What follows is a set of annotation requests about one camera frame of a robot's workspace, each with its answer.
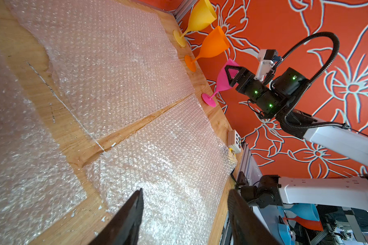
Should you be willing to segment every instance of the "bubble wrap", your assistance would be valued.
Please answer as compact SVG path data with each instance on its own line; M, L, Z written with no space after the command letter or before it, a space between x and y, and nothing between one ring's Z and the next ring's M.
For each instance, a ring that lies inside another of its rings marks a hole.
M5 0L44 45L72 112L99 139L194 92L155 13L114 0Z
M194 95L86 166L115 213L143 188L139 244L206 244L236 159Z
M0 244L27 244L86 198L0 55Z

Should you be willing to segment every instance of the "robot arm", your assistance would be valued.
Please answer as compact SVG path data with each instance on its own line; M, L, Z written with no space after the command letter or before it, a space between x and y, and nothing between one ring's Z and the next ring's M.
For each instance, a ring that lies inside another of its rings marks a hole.
M273 78L280 63L298 46L316 37L329 37L333 41L333 51L324 66L311 79L289 67L274 79L268 88L266 85ZM282 59L275 50L262 49L258 55L260 64L256 74L239 66L226 66L225 71L230 86L238 84L236 90L248 96L249 101L262 110L258 113L260 119L275 117L285 132L368 166L368 137L350 131L351 128L347 124L326 122L294 109L304 92L334 61L338 49L339 40L335 34L319 32L298 42ZM238 71L234 78L230 76L230 69Z

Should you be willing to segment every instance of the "orange floral wallpaper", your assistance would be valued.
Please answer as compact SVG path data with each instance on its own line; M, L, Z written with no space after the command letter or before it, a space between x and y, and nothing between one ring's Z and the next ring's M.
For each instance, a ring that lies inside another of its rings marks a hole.
M305 93L297 109L324 120L346 122L368 134L368 0L211 0L218 19L205 30L186 36L196 56L207 33L220 25L230 48L198 60L212 89L228 58L256 73L260 49L282 56L310 34L338 35L338 57ZM185 30L189 13L179 22ZM330 54L328 38L316 38L294 51L276 72L292 67L312 77ZM249 144L263 174L297 178L349 177L368 172L356 161L281 130L275 119L260 120L247 97L234 89L217 94L231 126Z
M139 0L165 11L173 11L181 4L182 0Z

